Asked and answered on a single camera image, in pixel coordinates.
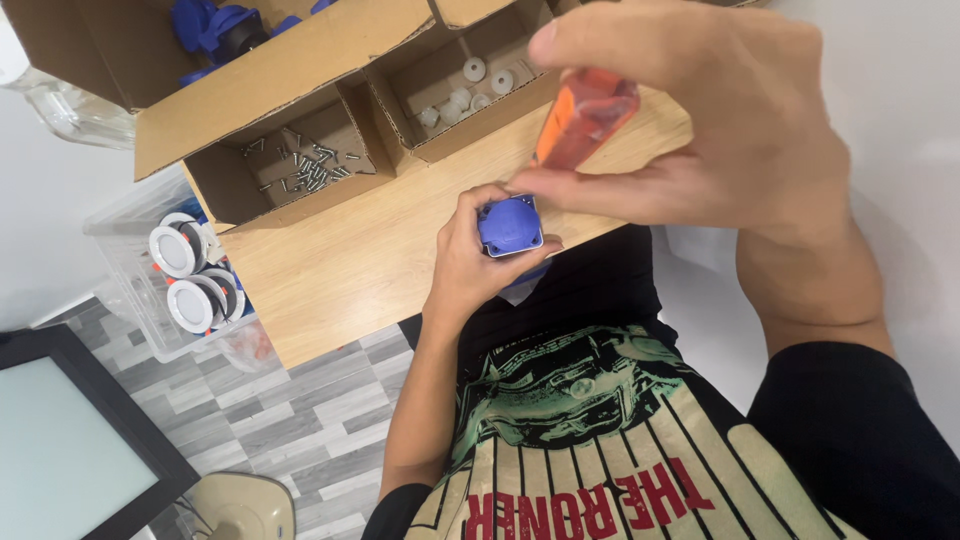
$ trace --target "person's left hand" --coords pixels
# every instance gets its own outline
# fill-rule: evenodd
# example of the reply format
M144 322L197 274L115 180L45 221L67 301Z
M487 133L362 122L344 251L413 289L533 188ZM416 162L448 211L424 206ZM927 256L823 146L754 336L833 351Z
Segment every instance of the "person's left hand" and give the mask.
M424 318L459 325L459 330L484 302L564 248L559 239L545 238L538 249L514 256L485 255L477 231L477 212L491 201L508 198L510 194L496 184L478 185L460 194L456 212L437 233L437 265L423 306Z

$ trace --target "red lettering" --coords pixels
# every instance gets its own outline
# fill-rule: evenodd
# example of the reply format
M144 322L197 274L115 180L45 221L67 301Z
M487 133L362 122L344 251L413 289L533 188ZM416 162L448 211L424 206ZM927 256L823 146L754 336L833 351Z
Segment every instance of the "red lettering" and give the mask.
M470 517L467 518L467 538L476 540L477 528L483 529L483 540L493 538L493 493L483 496L483 511L480 511L480 499L476 495L467 497Z
M689 509L701 508L704 510L712 510L714 508L713 503L710 499L704 499L700 496L700 492L697 491L697 486L693 484L693 479L690 477L690 474L687 473L684 463L680 461L679 457L671 457L670 464L673 465L673 470L677 471L677 476L680 477L680 483L684 485L686 490L686 507Z
M550 540L550 519L547 517L546 497L537 497L537 513L529 497L517 498L520 510L520 540Z
M502 516L499 513L499 508L497 508L496 525L503 527L503 540L514 540L516 538L514 534L514 496L497 491L496 500L498 503L503 503Z
M593 486L593 495L584 488L577 490L580 502L584 504L584 525L587 526L587 535L590 538L608 538L616 534L616 525L613 523L613 514L610 513L610 503L607 501L607 492L603 484Z
M566 532L564 504L566 504L566 517L570 518L570 533ZM558 493L551 497L550 510L553 513L553 531L557 540L584 540L584 525L580 523L580 507L572 493Z
M624 479L615 479L616 485L627 489L628 496L623 498L623 503L636 511L636 519L630 520L630 527L636 529L653 528L654 520L647 511L647 505L643 502L643 495L640 493L640 486L636 484L636 478L633 476Z
M670 476L666 473L666 468L663 467L662 463L654 465L654 474L657 475L657 480L660 482L660 487L657 487L654 484L653 479L650 478L650 473L646 471L640 471L640 484L643 486L643 490L647 492L647 499L650 500L650 505L654 509L654 516L657 517L657 523L661 525L667 525L670 523L670 514L667 513L666 507L663 506L663 497L670 502L670 506L673 507L673 512L677 514L677 518L682 518L686 514L686 507L684 502L680 500L680 494L677 493L677 488L673 486L673 482L670 481Z

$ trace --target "black picture frame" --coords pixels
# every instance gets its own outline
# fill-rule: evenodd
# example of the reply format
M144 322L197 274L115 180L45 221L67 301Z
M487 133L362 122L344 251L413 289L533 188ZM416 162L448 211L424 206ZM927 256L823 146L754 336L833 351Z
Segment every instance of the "black picture frame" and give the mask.
M66 325L3 337L0 335L0 371L47 356L52 358L159 479L84 540L130 540L200 481L177 448Z

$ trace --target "clear plastic container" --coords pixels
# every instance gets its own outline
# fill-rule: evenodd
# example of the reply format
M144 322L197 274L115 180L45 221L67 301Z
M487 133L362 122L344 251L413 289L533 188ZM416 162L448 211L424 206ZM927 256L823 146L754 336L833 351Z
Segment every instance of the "clear plastic container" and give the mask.
M47 128L64 140L133 149L136 118L99 96L31 67L2 8L0 88L22 93Z
M148 247L150 231L160 218L193 197L179 165L144 181L132 197L102 209L84 221L84 234L92 236L107 261L110 278L117 284L136 316L147 343L160 362L169 362L200 350L215 339L230 335L258 320L245 315L219 331L199 337L174 321L167 308L165 276L154 270Z

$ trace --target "gray wood-pattern floor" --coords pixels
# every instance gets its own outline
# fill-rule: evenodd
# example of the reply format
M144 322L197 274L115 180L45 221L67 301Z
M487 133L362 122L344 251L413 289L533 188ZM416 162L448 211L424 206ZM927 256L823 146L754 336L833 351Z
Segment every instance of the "gray wood-pattern floor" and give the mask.
M51 322L64 321L201 476L235 471L283 482L297 540L360 538L413 358L397 325L289 371L277 363L245 373L217 354L161 364L135 325L96 300ZM192 517L176 521L192 533L183 530Z

